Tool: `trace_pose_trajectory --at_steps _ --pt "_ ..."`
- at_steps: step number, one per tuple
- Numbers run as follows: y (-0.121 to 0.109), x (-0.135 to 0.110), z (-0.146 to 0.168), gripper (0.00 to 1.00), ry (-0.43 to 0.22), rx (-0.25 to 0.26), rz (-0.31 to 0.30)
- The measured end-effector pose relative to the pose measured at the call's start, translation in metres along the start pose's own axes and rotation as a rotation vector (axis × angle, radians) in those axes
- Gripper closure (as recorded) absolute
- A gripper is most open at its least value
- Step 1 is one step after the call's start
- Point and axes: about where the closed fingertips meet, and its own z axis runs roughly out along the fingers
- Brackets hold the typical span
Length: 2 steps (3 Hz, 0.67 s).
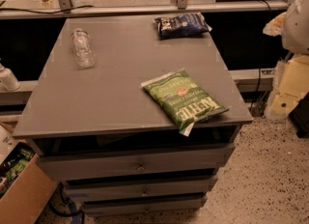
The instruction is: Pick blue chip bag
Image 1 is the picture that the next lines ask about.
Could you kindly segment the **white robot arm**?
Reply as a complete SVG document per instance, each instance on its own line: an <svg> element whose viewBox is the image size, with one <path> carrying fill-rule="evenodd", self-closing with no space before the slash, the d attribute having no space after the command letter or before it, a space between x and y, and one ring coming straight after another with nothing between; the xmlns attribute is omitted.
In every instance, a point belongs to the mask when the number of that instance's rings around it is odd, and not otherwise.
<svg viewBox="0 0 309 224"><path fill-rule="evenodd" d="M285 119L309 92L309 0L294 0L263 32L281 35L283 47L293 54L274 68L265 109L268 119Z"/></svg>

